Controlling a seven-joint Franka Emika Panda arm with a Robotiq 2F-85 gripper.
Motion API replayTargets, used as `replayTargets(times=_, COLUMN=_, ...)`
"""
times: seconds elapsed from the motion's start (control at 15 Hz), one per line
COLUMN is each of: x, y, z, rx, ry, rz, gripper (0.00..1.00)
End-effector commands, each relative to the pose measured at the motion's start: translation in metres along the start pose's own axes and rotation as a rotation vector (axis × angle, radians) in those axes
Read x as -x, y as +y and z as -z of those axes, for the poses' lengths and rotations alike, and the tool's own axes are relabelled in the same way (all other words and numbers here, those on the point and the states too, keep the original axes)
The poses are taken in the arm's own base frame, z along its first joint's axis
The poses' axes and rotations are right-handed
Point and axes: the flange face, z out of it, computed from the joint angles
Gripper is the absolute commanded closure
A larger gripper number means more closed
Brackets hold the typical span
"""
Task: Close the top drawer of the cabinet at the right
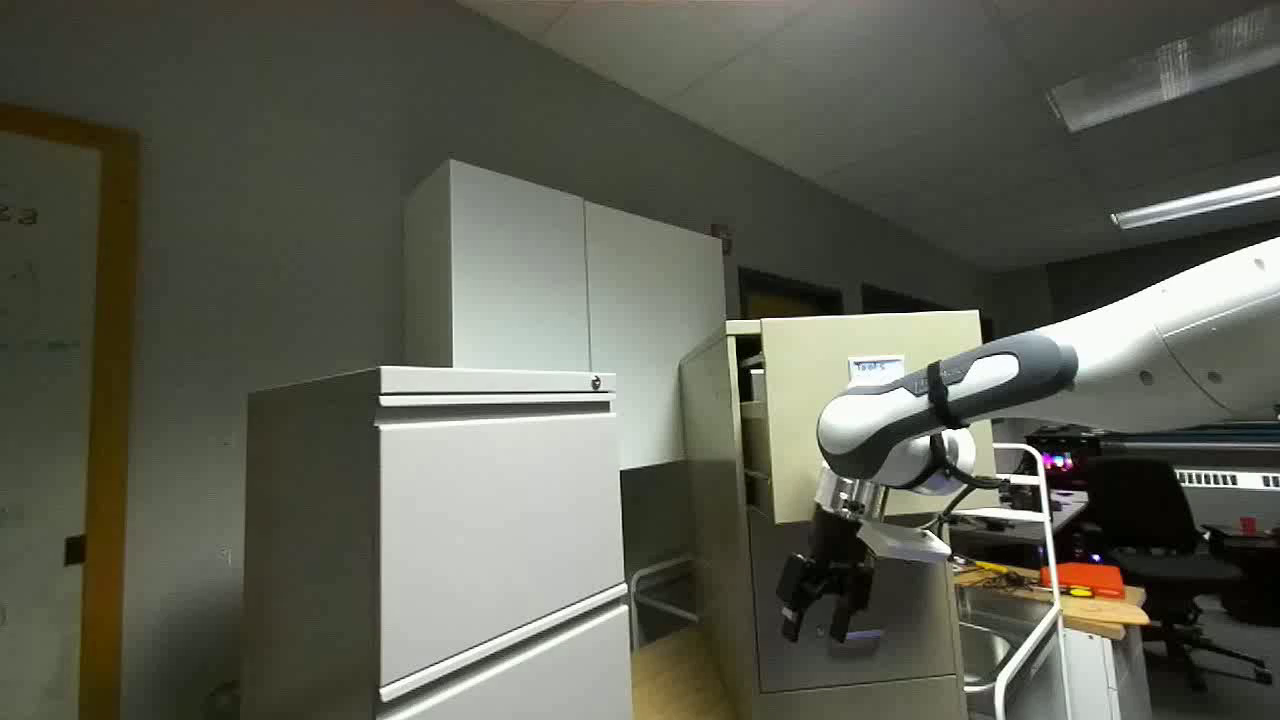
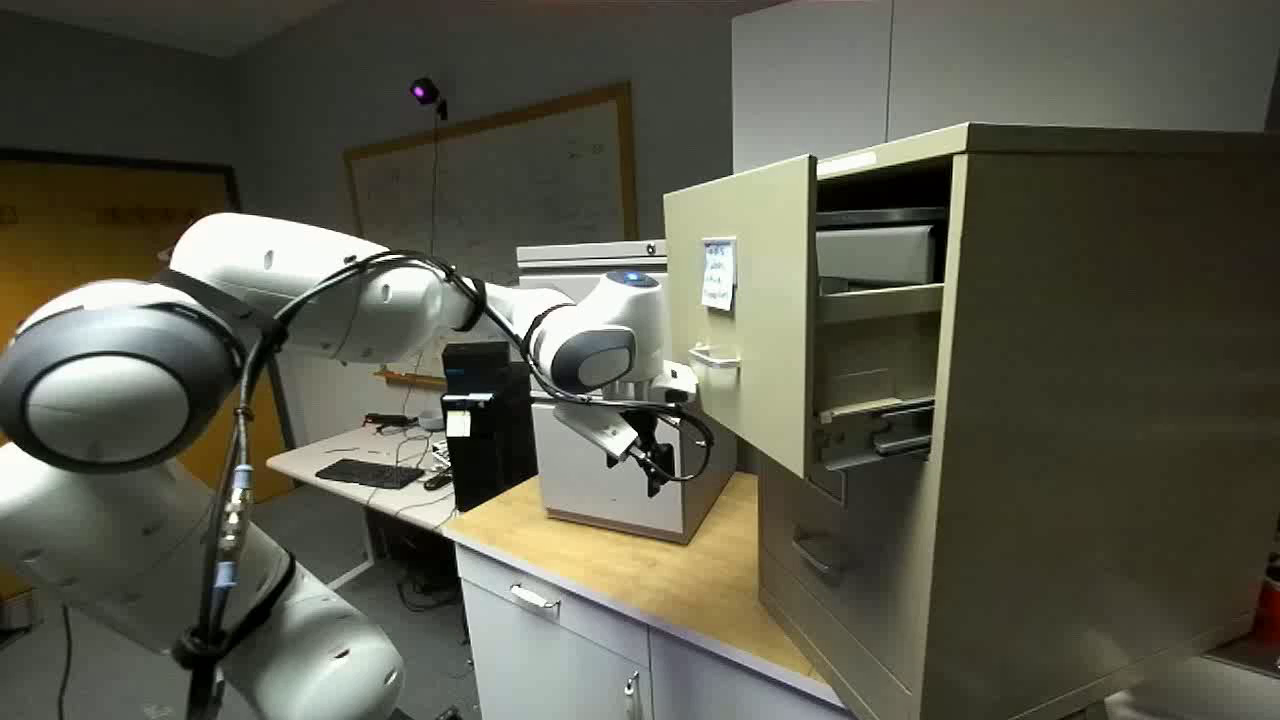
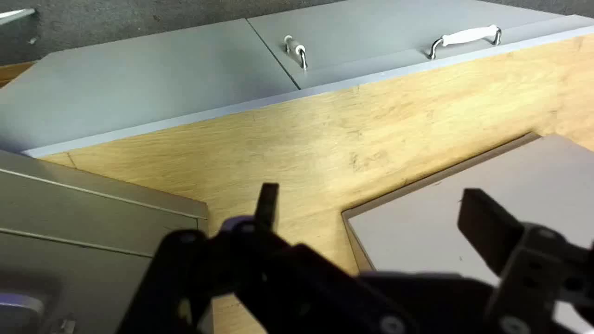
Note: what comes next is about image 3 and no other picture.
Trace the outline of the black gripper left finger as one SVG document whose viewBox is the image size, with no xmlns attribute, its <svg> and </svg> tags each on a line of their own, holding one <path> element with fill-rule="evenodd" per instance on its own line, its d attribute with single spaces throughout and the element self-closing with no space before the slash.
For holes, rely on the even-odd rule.
<svg viewBox="0 0 594 334">
<path fill-rule="evenodd" d="M 118 334 L 207 334 L 212 300 L 235 295 L 270 334 L 417 334 L 413 317 L 370 284 L 276 230 L 279 187 L 222 224 L 168 234 Z"/>
</svg>

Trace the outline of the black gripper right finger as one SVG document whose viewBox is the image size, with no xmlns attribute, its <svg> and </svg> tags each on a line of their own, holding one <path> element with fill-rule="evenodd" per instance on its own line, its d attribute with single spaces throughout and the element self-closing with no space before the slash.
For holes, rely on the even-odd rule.
<svg viewBox="0 0 594 334">
<path fill-rule="evenodd" d="M 500 278 L 485 308 L 491 334 L 578 334 L 556 319 L 560 302 L 594 324 L 594 246 L 517 219 L 480 187 L 463 191 L 457 226 Z"/>
</svg>

